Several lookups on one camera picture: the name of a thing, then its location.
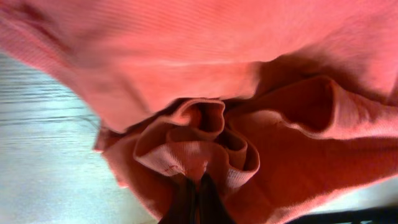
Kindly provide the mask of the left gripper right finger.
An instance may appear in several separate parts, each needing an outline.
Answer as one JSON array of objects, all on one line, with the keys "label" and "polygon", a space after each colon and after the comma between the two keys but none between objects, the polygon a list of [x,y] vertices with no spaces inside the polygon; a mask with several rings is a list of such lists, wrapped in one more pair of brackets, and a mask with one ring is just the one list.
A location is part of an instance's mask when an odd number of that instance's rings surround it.
[{"label": "left gripper right finger", "polygon": [[236,224],[225,208],[210,174],[204,173],[197,193],[200,224]]}]

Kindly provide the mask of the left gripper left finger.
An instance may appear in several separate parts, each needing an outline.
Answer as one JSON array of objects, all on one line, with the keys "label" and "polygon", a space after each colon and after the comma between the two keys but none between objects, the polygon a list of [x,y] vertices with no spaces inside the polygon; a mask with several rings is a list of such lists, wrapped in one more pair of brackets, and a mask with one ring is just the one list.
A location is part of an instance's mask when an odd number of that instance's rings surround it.
[{"label": "left gripper left finger", "polygon": [[196,187],[195,183],[184,178],[167,213],[158,224],[195,224],[196,223]]}]

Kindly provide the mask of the orange-red t-shirt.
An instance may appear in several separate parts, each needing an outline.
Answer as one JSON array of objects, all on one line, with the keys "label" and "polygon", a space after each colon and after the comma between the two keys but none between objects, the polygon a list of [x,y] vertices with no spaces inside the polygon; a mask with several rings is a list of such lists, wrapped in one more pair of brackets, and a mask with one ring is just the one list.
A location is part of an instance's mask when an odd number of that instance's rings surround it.
[{"label": "orange-red t-shirt", "polygon": [[90,106],[96,151],[159,220],[204,173],[236,223],[397,176],[393,0],[8,0],[1,49]]}]

